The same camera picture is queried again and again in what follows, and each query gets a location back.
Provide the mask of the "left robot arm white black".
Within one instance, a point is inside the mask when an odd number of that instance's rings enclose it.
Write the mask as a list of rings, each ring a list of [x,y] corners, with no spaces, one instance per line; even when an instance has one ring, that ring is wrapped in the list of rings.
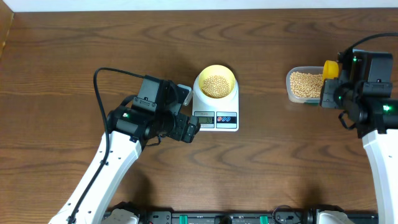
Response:
[[[198,118],[180,112],[193,96],[189,86],[146,75],[138,95],[127,97],[105,119],[99,148],[78,186],[51,223],[100,223],[124,175],[148,140],[191,143]]]

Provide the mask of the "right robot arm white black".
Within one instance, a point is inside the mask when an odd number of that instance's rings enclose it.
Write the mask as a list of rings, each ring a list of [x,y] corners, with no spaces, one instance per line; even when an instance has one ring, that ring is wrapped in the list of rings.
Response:
[[[348,50],[323,77],[320,106],[341,110],[345,129],[357,131],[373,175],[380,223],[397,223],[397,100],[391,97],[393,56]]]

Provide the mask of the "yellow measuring scoop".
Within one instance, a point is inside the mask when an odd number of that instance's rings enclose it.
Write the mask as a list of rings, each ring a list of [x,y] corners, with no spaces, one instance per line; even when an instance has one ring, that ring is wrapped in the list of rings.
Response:
[[[339,65],[336,61],[327,60],[323,66],[322,79],[338,78],[339,71]]]

